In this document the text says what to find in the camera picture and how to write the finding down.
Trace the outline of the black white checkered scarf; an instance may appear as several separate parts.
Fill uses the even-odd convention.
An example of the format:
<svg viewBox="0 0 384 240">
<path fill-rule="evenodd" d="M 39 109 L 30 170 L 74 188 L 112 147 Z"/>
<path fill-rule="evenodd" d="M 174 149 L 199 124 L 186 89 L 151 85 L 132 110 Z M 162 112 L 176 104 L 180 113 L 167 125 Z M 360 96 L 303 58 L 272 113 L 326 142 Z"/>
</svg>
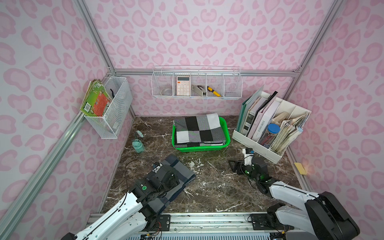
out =
<svg viewBox="0 0 384 240">
<path fill-rule="evenodd" d="M 218 114 L 207 114 L 174 120 L 176 148 L 223 146 L 226 135 Z"/>
</svg>

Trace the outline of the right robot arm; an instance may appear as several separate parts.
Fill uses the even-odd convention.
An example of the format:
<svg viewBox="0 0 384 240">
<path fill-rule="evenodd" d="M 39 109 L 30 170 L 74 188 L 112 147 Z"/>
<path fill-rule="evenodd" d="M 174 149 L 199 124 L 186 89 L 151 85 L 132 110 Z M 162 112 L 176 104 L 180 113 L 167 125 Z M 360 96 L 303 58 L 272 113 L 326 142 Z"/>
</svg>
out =
<svg viewBox="0 0 384 240">
<path fill-rule="evenodd" d="M 291 226 L 319 240 L 352 240 L 360 235 L 357 223 L 332 193 L 309 192 L 285 184 L 270 176 L 262 157 L 249 155 L 228 163 L 234 173 L 247 177 L 252 188 L 279 200 L 268 208 L 268 227 Z"/>
</svg>

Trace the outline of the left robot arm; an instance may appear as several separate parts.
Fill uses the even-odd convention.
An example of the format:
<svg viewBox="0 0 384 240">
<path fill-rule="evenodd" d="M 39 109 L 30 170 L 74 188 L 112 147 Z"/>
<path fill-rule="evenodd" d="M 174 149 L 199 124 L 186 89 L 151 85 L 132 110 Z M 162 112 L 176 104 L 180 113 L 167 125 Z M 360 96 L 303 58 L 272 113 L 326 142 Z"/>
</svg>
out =
<svg viewBox="0 0 384 240">
<path fill-rule="evenodd" d="M 65 234 L 62 239 L 125 240 L 145 228 L 152 229 L 163 211 L 162 199 L 179 190 L 184 180 L 174 167 L 159 166 L 137 180 L 101 218 L 77 234 Z"/>
</svg>

